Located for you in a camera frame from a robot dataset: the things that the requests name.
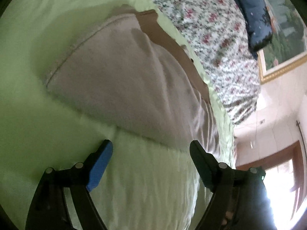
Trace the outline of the gold framed landscape painting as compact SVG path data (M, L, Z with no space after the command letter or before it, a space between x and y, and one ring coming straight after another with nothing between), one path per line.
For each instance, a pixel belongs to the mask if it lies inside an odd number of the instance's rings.
M258 51L261 84L306 63L306 24L291 0L265 0L272 42Z

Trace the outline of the wooden framed window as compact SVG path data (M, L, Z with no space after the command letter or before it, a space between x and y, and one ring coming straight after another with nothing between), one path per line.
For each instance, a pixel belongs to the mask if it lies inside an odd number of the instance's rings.
M270 156L237 165L239 170L261 167L267 196L277 229L291 229L299 221L299 210L305 200L303 151L299 141Z

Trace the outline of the red floral white quilt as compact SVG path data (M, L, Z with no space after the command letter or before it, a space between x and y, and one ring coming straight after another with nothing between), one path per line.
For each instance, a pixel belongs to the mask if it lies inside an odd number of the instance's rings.
M256 111L257 61L234 0L152 0L188 41L234 124Z

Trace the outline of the light green bed sheet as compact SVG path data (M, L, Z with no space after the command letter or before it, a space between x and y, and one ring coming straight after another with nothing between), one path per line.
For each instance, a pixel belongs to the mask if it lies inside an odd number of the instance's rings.
M53 62L115 7L156 9L152 0L12 0L1 16L1 205L24 228L48 167L66 169L109 139L114 149L91 193L108 229L188 229L209 198L189 153L93 121L46 92Z

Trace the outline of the beige knit sweater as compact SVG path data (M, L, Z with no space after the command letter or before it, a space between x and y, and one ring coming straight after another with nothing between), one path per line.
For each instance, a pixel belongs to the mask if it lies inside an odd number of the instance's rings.
M219 151L208 85L154 10L123 6L70 48L46 78L73 108L168 147Z

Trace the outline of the dark blue patterned pillow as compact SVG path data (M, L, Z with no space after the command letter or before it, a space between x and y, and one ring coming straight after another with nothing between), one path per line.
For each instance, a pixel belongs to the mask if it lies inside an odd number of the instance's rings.
M254 59L258 51L266 47L273 38L271 18L265 0L234 0L240 9L248 34L248 48Z

